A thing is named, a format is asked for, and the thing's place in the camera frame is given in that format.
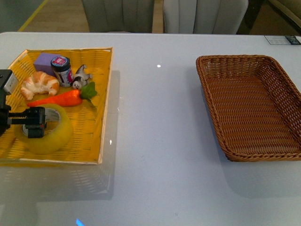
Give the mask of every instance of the carrot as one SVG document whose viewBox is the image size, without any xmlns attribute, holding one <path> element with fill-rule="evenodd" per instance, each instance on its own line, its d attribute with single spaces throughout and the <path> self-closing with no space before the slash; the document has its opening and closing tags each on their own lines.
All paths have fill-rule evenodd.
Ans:
<svg viewBox="0 0 301 226">
<path fill-rule="evenodd" d="M 48 97 L 42 100 L 36 100 L 27 104 L 29 107 L 36 107 L 43 104 L 57 104 L 62 107 L 80 105 L 83 102 L 83 99 L 91 102 L 91 98 L 97 94 L 95 90 L 95 83 L 91 82 L 86 86 L 83 86 L 81 91 L 78 89 L 73 89 L 56 95 L 53 97 Z"/>
</svg>

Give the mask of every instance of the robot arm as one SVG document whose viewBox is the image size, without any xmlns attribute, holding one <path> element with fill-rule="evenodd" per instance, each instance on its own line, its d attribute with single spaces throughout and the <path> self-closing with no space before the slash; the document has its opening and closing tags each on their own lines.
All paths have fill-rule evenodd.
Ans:
<svg viewBox="0 0 301 226">
<path fill-rule="evenodd" d="M 11 113 L 11 107 L 6 105 L 6 96 L 16 89 L 18 79 L 11 70 L 0 70 L 0 136 L 12 124 L 24 124 L 28 129 L 28 138 L 44 136 L 46 127 L 45 108 L 30 107 L 21 113 Z"/>
</svg>

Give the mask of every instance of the basket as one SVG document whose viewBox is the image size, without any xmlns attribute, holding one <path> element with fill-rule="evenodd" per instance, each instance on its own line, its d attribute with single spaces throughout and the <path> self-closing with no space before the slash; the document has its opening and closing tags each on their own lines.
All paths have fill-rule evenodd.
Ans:
<svg viewBox="0 0 301 226">
<path fill-rule="evenodd" d="M 19 80 L 14 93 L 7 96 L 7 105 L 11 106 L 11 112 L 22 112 L 28 108 L 26 106 L 28 101 L 25 101 L 19 91 L 23 80 L 36 71 L 33 63 L 42 52 L 68 57 L 73 73 L 81 65 L 87 66 L 85 72 L 93 75 L 92 81 L 95 82 L 95 89 L 98 92 L 92 98 L 96 108 L 86 100 L 81 105 L 65 107 L 73 125 L 73 135 L 67 145 L 51 154 L 34 154 L 27 150 L 24 144 L 15 138 L 14 125 L 11 125 L 11 128 L 0 137 L 0 165 L 100 164 L 102 162 L 113 48 L 25 50 L 9 66 Z M 58 94 L 71 89 L 72 87 L 61 87 Z M 46 97 L 48 97 L 47 94 L 38 94 L 32 101 Z"/>
<path fill-rule="evenodd" d="M 275 59 L 200 56 L 196 65 L 229 160 L 301 160 L 301 94 Z"/>
</svg>

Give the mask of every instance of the croissant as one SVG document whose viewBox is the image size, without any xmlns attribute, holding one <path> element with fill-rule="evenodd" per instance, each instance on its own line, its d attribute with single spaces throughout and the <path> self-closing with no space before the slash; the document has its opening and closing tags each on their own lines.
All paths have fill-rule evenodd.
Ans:
<svg viewBox="0 0 301 226">
<path fill-rule="evenodd" d="M 58 80 L 45 72 L 34 72 L 24 79 L 20 92 L 26 100 L 31 100 L 37 93 L 49 93 L 54 96 L 60 89 Z"/>
</svg>

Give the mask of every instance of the jar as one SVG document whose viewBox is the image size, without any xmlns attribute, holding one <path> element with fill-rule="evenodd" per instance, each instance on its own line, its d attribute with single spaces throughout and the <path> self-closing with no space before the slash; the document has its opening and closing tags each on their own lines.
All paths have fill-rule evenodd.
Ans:
<svg viewBox="0 0 301 226">
<path fill-rule="evenodd" d="M 51 67 L 60 85 L 70 87 L 74 79 L 70 59 L 64 56 L 57 56 L 51 60 Z"/>
</svg>

